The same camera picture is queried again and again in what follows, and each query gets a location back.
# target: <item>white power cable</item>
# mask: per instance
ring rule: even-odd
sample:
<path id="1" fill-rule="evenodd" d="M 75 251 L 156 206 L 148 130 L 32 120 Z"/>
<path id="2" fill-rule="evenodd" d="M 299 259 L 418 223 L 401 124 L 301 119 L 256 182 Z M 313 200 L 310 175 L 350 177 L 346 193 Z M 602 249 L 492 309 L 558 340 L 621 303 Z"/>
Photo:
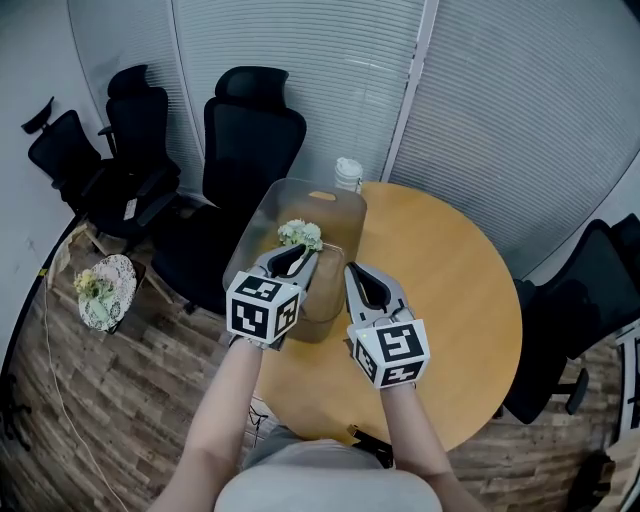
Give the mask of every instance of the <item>white power cable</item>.
<path id="1" fill-rule="evenodd" d="M 62 394 L 60 393 L 60 388 L 58 387 L 58 379 L 56 378 L 56 372 L 55 372 L 55 369 L 53 367 L 53 359 L 51 358 L 51 346 L 49 345 L 49 325 L 47 324 L 47 311 L 48 311 L 48 308 L 47 308 L 47 279 L 46 279 L 46 277 L 42 280 L 42 282 L 44 284 L 44 315 L 43 315 L 44 316 L 44 331 L 45 331 L 45 340 L 47 342 L 47 351 L 49 352 L 49 367 L 51 368 L 51 374 L 53 375 L 53 383 L 56 385 L 56 391 L 58 392 L 58 398 L 60 398 L 60 405 L 62 406 L 62 412 L 63 412 L 65 418 L 67 418 L 67 421 L 69 422 L 69 425 L 71 425 L 71 428 L 75 432 L 75 434 L 78 437 L 78 439 L 80 440 L 80 442 L 87 449 L 87 453 L 89 454 L 89 457 L 91 458 L 91 462 L 93 462 L 93 465 L 98 470 L 98 474 L 102 478 L 102 481 L 104 482 L 104 484 L 107 486 L 107 489 L 109 489 L 111 491 L 111 494 L 113 494 L 115 496 L 115 498 L 118 500 L 118 503 L 120 503 L 120 505 L 125 510 L 125 512 L 129 512 L 129 510 L 127 509 L 125 504 L 120 499 L 120 496 L 118 496 L 116 494 L 116 492 L 109 485 L 109 482 L 107 482 L 107 478 L 104 476 L 104 473 L 100 469 L 100 466 L 98 466 L 98 463 L 96 462 L 96 459 L 93 457 L 93 453 L 91 453 L 91 450 L 89 449 L 89 445 L 84 441 L 84 439 L 82 439 L 82 437 L 80 436 L 80 434 L 76 430 L 75 425 L 71 421 L 71 418 L 69 418 L 69 415 L 67 414 L 67 408 L 64 405 L 64 400 L 62 400 Z"/>

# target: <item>window blinds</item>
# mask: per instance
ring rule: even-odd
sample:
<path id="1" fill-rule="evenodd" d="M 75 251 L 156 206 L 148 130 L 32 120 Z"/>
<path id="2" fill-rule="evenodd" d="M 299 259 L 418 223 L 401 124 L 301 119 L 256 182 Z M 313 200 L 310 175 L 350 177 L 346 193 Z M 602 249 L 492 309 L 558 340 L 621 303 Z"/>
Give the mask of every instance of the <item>window blinds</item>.
<path id="1" fill-rule="evenodd" d="M 174 0 L 182 64 L 204 141 L 203 109 L 229 68 L 289 71 L 287 106 L 307 121 L 290 176 L 332 182 L 355 158 L 378 179 L 393 136 L 422 0 Z"/>
<path id="2" fill-rule="evenodd" d="M 103 122 L 109 80 L 118 71 L 148 64 L 147 81 L 169 96 L 167 153 L 180 167 L 185 191 L 202 188 L 202 159 L 178 74 L 168 4 L 158 0 L 69 0 L 69 13 L 89 89 Z"/>
<path id="3" fill-rule="evenodd" d="M 622 0 L 440 0 L 390 181 L 460 209 L 523 276 L 638 152 L 639 51 Z"/>

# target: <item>person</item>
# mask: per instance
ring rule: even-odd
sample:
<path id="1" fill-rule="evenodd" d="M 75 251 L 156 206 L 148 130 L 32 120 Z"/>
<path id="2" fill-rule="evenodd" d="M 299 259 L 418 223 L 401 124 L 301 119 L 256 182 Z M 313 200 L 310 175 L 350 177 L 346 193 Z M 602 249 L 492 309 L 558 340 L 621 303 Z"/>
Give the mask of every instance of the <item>person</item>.
<path id="1" fill-rule="evenodd" d="M 236 475 L 262 354 L 244 338 L 231 345 L 151 512 L 484 510 L 453 474 L 411 383 L 380 391 L 395 470 L 383 469 L 358 448 L 327 439 L 301 441 L 276 427 Z"/>

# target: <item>white flower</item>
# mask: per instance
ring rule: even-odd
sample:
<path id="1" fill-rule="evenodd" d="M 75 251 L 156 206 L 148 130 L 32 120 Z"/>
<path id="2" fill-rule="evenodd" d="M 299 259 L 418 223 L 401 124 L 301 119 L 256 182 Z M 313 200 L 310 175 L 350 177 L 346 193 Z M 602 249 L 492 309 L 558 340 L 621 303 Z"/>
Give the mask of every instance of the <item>white flower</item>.
<path id="1" fill-rule="evenodd" d="M 280 237 L 288 237 L 293 235 L 293 228 L 289 224 L 284 224 L 278 228 Z"/>
<path id="2" fill-rule="evenodd" d="M 305 224 L 306 224 L 305 221 L 303 221 L 302 219 L 293 219 L 287 222 L 285 225 L 289 226 L 294 230 L 297 230 L 297 229 L 304 228 Z"/>
<path id="3" fill-rule="evenodd" d="M 304 234 L 305 238 L 308 238 L 310 240 L 320 240 L 320 228 L 313 222 L 309 222 L 304 228 L 302 228 L 302 233 Z"/>
<path id="4" fill-rule="evenodd" d="M 302 219 L 290 220 L 278 228 L 278 238 L 283 245 L 304 244 L 314 251 L 322 250 L 321 234 L 318 226 Z"/>

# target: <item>black office chair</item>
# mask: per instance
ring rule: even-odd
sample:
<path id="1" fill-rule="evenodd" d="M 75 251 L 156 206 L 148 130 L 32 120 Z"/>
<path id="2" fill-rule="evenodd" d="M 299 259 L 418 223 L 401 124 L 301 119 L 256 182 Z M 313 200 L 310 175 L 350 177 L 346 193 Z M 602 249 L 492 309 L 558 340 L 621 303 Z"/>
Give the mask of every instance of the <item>black office chair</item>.
<path id="1" fill-rule="evenodd" d="M 635 214 L 627 215 L 617 224 L 611 226 L 613 236 L 619 246 L 627 254 L 634 269 L 640 271 L 640 220 Z"/>
<path id="2" fill-rule="evenodd" d="M 284 103 L 286 71 L 227 71 L 205 105 L 203 194 L 200 207 L 156 240 L 156 272 L 190 303 L 224 314 L 222 275 L 269 186 L 286 176 L 306 134 L 304 118 Z"/>
<path id="3" fill-rule="evenodd" d="M 149 86 L 146 69 L 146 65 L 125 69 L 109 82 L 111 126 L 100 134 L 107 136 L 113 170 L 98 174 L 91 184 L 114 191 L 90 207 L 89 219 L 99 232 L 126 239 L 125 252 L 167 211 L 179 185 L 180 169 L 168 157 L 165 142 L 169 100 L 164 89 Z M 133 199 L 135 214 L 125 220 L 127 203 Z"/>
<path id="4" fill-rule="evenodd" d="M 52 178 L 51 186 L 60 191 L 62 200 L 76 213 L 82 213 L 90 202 L 90 192 L 96 192 L 88 185 L 97 174 L 104 172 L 108 161 L 102 160 L 87 139 L 75 110 L 65 112 L 48 124 L 53 100 L 22 125 L 28 134 L 42 130 L 29 148 L 29 160 Z"/>
<path id="5" fill-rule="evenodd" d="M 522 353 L 504 401 L 514 416 L 531 423 L 557 393 L 570 395 L 565 408 L 575 413 L 589 377 L 583 369 L 575 384 L 558 384 L 567 357 L 640 317 L 638 284 L 612 229 L 592 221 L 560 271 L 535 287 L 523 309 Z"/>

